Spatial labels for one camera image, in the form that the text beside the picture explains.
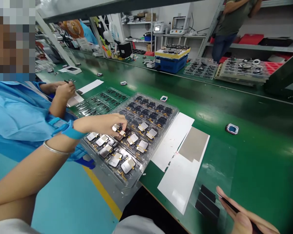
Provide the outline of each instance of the white shelf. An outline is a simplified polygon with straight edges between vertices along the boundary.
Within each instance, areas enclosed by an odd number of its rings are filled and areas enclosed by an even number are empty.
[[[166,36],[166,37],[192,37],[192,38],[205,38],[203,35],[171,35],[171,34],[153,34],[153,36]]]
[[[151,21],[143,21],[143,22],[128,22],[128,23],[121,23],[121,24],[124,25],[124,24],[146,24],[146,23],[151,23]]]
[[[293,5],[293,0],[266,0],[261,3],[261,7],[278,7]]]
[[[207,43],[206,46],[213,46],[213,44]],[[231,44],[230,48],[266,50],[266,51],[278,51],[278,52],[291,52],[291,53],[293,53],[293,47],[265,46],[265,45],[245,45],[245,44],[235,44],[235,43],[233,43],[233,44]]]
[[[136,41],[133,41],[133,39],[125,39],[126,41],[132,41],[132,42],[151,42],[151,41],[144,41],[144,40],[136,40]]]

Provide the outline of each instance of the cardboard box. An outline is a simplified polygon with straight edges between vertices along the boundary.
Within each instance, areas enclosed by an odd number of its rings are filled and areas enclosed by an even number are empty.
[[[146,51],[151,51],[151,43],[148,43],[146,46],[147,46]]]
[[[146,13],[146,21],[151,21],[151,13]],[[156,21],[156,13],[153,13],[153,21]]]
[[[138,17],[144,17],[145,16],[145,13],[144,12],[143,13],[138,13],[137,16]]]

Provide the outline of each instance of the clear plastic tray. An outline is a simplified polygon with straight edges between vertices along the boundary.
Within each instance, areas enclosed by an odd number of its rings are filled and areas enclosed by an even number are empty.
[[[108,140],[102,146],[99,146],[96,141],[101,135],[98,135],[91,141],[85,137],[82,145],[95,160],[96,165],[100,166],[108,176],[113,177],[118,189],[129,189],[134,186],[143,174],[157,146],[178,112],[179,110],[176,107],[137,93],[111,112],[125,115],[128,121],[125,136],[121,140],[107,136]],[[151,139],[149,136],[152,137],[153,131],[156,131],[157,134]],[[130,137],[133,134],[138,139],[130,144],[132,142]],[[145,151],[143,151],[144,148],[137,149],[141,141],[148,143]],[[107,144],[112,146],[113,149],[108,156],[103,158],[100,155],[100,151]],[[121,154],[121,160],[116,166],[111,166],[109,162],[116,153]],[[134,160],[135,166],[128,173],[125,173],[121,165],[130,157]]]
[[[251,68],[243,70],[242,67],[239,66],[239,64],[242,63],[250,65]],[[256,68],[260,68],[262,71],[257,72]],[[266,80],[269,79],[270,74],[265,63],[262,61],[255,66],[252,64],[252,61],[243,62],[243,59],[237,59],[235,62],[230,62],[230,59],[227,59],[222,65],[220,76],[265,83]]]
[[[183,73],[211,80],[215,76],[217,67],[218,64],[211,58],[195,58]]]
[[[74,107],[83,116],[107,114],[128,98],[122,92],[109,87],[105,91],[74,105]]]

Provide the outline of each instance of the blue uniform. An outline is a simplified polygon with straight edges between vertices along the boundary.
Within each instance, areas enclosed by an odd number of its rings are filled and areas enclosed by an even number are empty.
[[[83,22],[80,21],[80,24],[82,26],[82,29],[84,30],[84,36],[87,39],[88,42],[91,42],[95,45],[98,44],[97,39],[95,38],[94,34],[92,33],[92,31],[90,30],[90,28],[88,28],[87,25],[85,25]]]
[[[33,82],[37,89],[41,83]],[[17,82],[0,82],[0,153],[20,162],[51,138],[55,128],[48,124],[51,102]],[[66,112],[65,121],[76,117]],[[68,161],[86,154],[81,145]]]

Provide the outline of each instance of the black box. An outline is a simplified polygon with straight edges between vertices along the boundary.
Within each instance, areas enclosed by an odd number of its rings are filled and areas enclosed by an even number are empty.
[[[123,59],[129,57],[133,53],[130,42],[120,43],[118,45],[118,49],[119,49],[120,56]]]

